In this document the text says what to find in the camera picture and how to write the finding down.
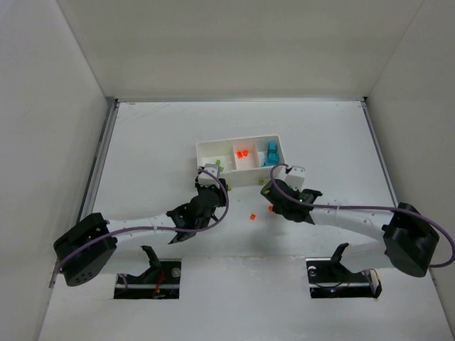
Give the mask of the large blue lego brick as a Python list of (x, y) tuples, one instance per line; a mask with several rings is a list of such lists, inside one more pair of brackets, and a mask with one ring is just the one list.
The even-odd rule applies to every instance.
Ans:
[(276, 152), (269, 151), (264, 160), (264, 167), (275, 166), (279, 163), (279, 155)]

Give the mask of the blue lego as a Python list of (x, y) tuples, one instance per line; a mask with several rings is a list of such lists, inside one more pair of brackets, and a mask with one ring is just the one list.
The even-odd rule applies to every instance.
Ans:
[(268, 153), (277, 153), (277, 144), (273, 141), (270, 141), (267, 152)]

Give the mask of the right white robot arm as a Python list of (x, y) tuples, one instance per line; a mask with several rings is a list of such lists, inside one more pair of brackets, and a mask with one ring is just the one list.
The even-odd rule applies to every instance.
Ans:
[(409, 276), (426, 276), (439, 235), (419, 217), (409, 204), (399, 204), (399, 212), (343, 210), (336, 201), (322, 208), (323, 193), (317, 190), (293, 190), (283, 180), (269, 181), (261, 195), (272, 205), (272, 211), (286, 220), (317, 227), (337, 227), (372, 239), (364, 244), (343, 242), (331, 261), (352, 273), (376, 268), (396, 268)]

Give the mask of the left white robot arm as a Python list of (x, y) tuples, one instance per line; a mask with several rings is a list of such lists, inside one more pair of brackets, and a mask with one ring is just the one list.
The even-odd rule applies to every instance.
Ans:
[(100, 274), (120, 247), (139, 248), (146, 253), (149, 267), (138, 275), (152, 278), (157, 272), (157, 256), (146, 238), (154, 233), (173, 232), (169, 244), (185, 242), (198, 233), (214, 228), (229, 209), (228, 185), (196, 186), (197, 195), (162, 215), (136, 221), (108, 221), (101, 213), (91, 213), (53, 244), (56, 272), (67, 286), (76, 287)]

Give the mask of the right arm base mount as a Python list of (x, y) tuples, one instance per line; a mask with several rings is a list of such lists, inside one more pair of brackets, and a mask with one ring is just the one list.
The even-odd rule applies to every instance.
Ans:
[(350, 272), (341, 263), (342, 252), (348, 243), (341, 244), (330, 258), (306, 259), (309, 293), (313, 299), (373, 298), (382, 293), (382, 284), (374, 269)]

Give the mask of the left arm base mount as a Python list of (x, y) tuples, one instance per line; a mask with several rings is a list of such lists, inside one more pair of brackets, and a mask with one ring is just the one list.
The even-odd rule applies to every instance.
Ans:
[(139, 275), (118, 274), (113, 299), (176, 300), (180, 296), (180, 259), (160, 259), (150, 246), (142, 246), (148, 265)]

